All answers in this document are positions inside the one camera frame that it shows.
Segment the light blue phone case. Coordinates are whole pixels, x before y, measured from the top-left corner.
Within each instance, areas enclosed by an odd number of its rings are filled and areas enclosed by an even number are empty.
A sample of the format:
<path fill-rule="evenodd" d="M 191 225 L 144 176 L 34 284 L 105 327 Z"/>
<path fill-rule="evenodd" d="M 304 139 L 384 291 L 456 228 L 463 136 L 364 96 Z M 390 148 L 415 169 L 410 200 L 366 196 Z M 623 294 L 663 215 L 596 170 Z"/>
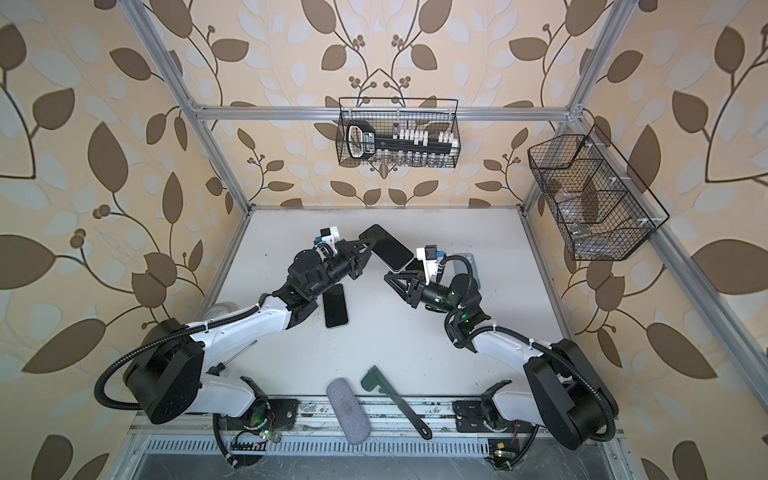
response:
<path fill-rule="evenodd" d="M 459 274 L 472 274 L 472 277 L 477 280 L 477 265 L 472 253 L 459 253 L 459 256 L 464 258 L 464 261 L 456 261 L 454 266 L 454 273 Z"/>

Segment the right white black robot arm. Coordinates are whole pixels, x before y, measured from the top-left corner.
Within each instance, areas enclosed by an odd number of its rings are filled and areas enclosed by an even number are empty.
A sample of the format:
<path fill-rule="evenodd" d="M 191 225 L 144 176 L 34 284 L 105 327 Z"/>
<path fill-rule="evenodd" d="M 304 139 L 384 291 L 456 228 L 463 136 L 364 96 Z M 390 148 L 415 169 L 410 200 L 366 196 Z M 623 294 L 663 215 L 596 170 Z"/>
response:
<path fill-rule="evenodd" d="M 537 341 L 493 322 L 481 307 L 472 270 L 454 275 L 449 285 L 416 271 L 390 272 L 384 280 L 412 308 L 443 314 L 453 347 L 493 358 L 525 376 L 525 390 L 502 380 L 482 394 L 480 421 L 486 429 L 504 431 L 524 422 L 546 428 L 571 450 L 588 440 L 615 437 L 618 404 L 580 347 L 567 338 Z"/>

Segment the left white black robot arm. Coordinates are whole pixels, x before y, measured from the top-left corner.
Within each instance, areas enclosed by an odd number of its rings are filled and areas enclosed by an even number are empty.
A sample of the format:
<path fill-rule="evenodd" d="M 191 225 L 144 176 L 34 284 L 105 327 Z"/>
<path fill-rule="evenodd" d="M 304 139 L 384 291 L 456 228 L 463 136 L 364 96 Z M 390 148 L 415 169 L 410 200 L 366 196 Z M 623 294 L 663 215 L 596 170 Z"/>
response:
<path fill-rule="evenodd" d="M 113 410 L 141 411 L 154 424 L 183 414 L 245 415 L 263 393 L 246 376 L 222 375 L 223 357 L 300 325 L 329 289 L 362 275 L 374 245 L 372 239 L 317 244 L 299 252 L 286 282 L 255 305 L 189 324 L 174 318 L 157 324 L 138 348 L 100 375 L 96 401 Z"/>

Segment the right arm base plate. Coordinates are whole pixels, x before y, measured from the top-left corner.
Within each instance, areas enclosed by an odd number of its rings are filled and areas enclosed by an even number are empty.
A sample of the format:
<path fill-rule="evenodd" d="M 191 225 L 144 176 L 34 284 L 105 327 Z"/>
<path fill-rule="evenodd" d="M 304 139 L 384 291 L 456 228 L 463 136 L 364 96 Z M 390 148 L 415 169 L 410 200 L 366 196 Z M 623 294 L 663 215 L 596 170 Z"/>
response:
<path fill-rule="evenodd" d="M 520 420 L 505 420 L 491 400 L 459 400 L 452 404 L 456 429 L 463 434 L 502 434 L 489 441 L 486 462 L 497 471 L 512 471 L 531 449 L 539 427 Z"/>

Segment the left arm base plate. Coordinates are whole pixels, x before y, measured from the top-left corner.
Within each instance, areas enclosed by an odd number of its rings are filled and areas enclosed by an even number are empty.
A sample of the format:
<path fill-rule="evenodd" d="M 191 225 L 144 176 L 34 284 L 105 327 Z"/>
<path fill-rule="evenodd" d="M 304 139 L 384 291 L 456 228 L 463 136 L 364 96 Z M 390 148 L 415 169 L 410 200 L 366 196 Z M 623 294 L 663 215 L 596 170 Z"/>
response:
<path fill-rule="evenodd" d="M 258 400 L 241 417 L 214 414 L 214 440 L 227 464 L 241 469 L 258 463 L 281 441 L 282 431 L 295 425 L 299 405 L 298 399 L 273 398 Z"/>

